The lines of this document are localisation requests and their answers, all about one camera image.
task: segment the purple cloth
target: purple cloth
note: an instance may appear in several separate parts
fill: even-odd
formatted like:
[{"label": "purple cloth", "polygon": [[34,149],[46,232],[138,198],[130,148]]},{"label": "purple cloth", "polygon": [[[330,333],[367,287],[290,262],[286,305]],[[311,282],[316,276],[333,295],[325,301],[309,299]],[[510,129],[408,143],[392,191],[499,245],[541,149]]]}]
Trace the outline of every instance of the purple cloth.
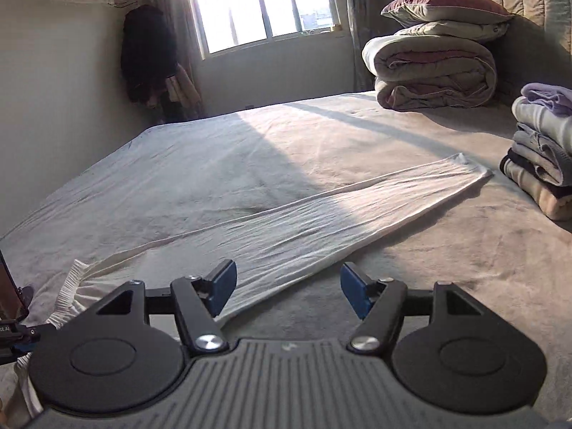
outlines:
[{"label": "purple cloth", "polygon": [[544,105],[557,116],[572,116],[572,90],[531,83],[522,87],[521,94],[531,103]]}]

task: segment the folded blanket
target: folded blanket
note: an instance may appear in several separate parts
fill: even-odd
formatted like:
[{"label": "folded blanket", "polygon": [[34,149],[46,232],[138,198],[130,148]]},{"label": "folded blanket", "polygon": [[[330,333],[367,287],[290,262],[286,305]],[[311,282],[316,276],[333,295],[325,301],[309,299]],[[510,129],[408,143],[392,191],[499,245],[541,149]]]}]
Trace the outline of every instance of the folded blanket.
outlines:
[{"label": "folded blanket", "polygon": [[521,94],[531,103],[547,107],[557,116],[572,116],[572,90],[540,83],[530,83],[522,87]]},{"label": "folded blanket", "polygon": [[521,123],[513,140],[513,151],[534,165],[541,180],[558,187],[572,185],[572,157],[559,144]]},{"label": "folded blanket", "polygon": [[556,187],[539,180],[534,175],[534,166],[513,150],[508,150],[499,168],[536,201],[548,218],[553,221],[572,218],[572,187]]},{"label": "folded blanket", "polygon": [[410,110],[479,106],[497,85],[490,52],[475,41],[438,35],[390,35],[370,40],[363,60],[384,108]]},{"label": "folded blanket", "polygon": [[450,35],[470,39],[479,43],[495,40],[506,34],[508,22],[498,24],[470,24],[457,21],[435,21],[405,27],[396,35]]},{"label": "folded blanket", "polygon": [[572,115],[556,116],[549,108],[531,103],[525,97],[514,100],[513,114],[518,122],[551,138],[566,153],[572,155]]}]

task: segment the mattress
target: mattress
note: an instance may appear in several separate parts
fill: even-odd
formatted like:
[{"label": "mattress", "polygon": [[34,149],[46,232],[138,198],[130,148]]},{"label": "mattress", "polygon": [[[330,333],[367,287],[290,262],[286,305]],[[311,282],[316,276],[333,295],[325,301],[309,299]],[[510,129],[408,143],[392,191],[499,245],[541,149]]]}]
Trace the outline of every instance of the mattress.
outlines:
[{"label": "mattress", "polygon": [[[51,313],[76,258],[93,262],[462,152],[494,176],[347,261],[411,288],[454,280],[467,289],[541,346],[549,374],[537,409],[551,419],[568,417],[572,235],[498,171],[515,129],[502,105],[399,113],[382,109],[374,92],[161,125],[45,199],[0,249],[18,285],[35,287],[27,323],[38,323]],[[264,301],[228,322],[225,333],[347,338],[359,320],[338,272],[331,266]],[[423,322],[406,321],[404,334]]]}]

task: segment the upholstered headboard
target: upholstered headboard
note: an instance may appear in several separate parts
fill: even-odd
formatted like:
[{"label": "upholstered headboard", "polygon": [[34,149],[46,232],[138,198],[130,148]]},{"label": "upholstered headboard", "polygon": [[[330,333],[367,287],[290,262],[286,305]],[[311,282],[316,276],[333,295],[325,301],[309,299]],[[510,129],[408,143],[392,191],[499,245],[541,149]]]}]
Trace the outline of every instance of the upholstered headboard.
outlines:
[{"label": "upholstered headboard", "polygon": [[487,47],[510,102],[528,82],[572,88],[572,0],[494,0],[516,14],[505,37]]}]

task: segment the wall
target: wall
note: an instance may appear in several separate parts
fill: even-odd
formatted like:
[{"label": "wall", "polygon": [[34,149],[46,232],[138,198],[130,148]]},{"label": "wall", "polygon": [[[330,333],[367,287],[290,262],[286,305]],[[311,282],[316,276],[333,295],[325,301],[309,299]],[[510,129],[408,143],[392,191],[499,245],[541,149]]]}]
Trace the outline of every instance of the wall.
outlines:
[{"label": "wall", "polygon": [[0,235],[150,125],[122,86],[127,9],[0,0]]},{"label": "wall", "polygon": [[345,0],[342,31],[241,48],[199,60],[194,76],[208,116],[352,91],[354,62]]}]

